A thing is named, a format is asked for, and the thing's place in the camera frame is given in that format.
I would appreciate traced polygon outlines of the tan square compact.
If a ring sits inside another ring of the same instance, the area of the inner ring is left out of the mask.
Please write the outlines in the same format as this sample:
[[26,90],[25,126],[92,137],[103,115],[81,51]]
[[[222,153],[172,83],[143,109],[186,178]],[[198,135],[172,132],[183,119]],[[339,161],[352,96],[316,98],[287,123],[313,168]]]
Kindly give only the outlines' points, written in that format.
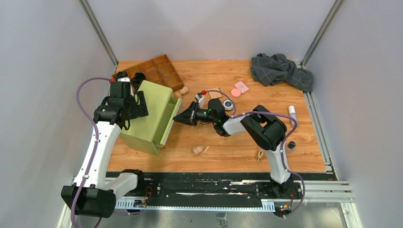
[[222,97],[221,90],[218,87],[210,89],[208,94],[209,94],[211,99],[221,98]]

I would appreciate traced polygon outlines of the pink square pad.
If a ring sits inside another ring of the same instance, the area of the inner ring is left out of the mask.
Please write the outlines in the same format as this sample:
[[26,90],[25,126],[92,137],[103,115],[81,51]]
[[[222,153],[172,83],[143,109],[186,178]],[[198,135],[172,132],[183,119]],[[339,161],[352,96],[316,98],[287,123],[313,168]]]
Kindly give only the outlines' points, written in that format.
[[240,92],[243,94],[247,91],[249,91],[249,88],[242,82],[239,81],[234,85],[238,90],[240,90]]

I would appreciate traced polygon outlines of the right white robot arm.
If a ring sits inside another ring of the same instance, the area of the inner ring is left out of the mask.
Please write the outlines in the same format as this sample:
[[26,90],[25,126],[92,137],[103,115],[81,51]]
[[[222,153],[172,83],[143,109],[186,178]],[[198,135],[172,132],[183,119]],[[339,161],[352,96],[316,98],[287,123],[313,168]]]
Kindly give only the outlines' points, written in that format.
[[250,112],[228,116],[224,105],[215,98],[208,102],[207,109],[202,109],[198,102],[192,102],[173,120],[190,126],[212,123],[216,133],[223,137],[247,132],[268,158],[272,193],[278,198],[290,193],[293,181],[285,155],[287,128],[265,107],[258,105]]

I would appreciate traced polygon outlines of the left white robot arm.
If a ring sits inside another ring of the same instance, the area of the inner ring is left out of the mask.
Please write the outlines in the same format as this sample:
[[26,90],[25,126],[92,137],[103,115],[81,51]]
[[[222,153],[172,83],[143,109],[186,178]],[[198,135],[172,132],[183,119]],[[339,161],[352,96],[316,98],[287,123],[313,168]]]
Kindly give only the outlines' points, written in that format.
[[145,192],[141,170],[123,170],[106,183],[106,170],[113,146],[122,129],[130,128],[135,117],[135,93],[126,77],[110,79],[110,94],[90,116],[80,102],[78,106],[93,126],[91,142],[84,162],[71,185],[63,186],[61,198],[75,215],[109,218],[116,202],[125,194],[141,196]]

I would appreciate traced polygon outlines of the pink round sponge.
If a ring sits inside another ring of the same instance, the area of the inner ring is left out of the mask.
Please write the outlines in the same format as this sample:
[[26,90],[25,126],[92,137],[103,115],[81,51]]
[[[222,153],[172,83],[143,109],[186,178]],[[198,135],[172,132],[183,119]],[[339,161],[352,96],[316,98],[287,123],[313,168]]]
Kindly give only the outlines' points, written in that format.
[[242,95],[242,92],[239,89],[234,88],[234,89],[231,90],[230,94],[231,94],[232,97],[238,98],[238,97],[240,97]]

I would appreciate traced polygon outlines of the green drawer box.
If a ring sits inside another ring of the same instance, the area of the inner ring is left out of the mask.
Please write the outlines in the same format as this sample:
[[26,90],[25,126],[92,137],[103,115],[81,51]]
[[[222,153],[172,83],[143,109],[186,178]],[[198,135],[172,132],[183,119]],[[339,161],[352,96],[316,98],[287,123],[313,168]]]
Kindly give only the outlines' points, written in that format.
[[148,115],[131,120],[129,130],[122,130],[120,138],[130,149],[158,156],[167,143],[182,99],[175,98],[171,88],[149,81],[141,83],[139,92],[144,93]]

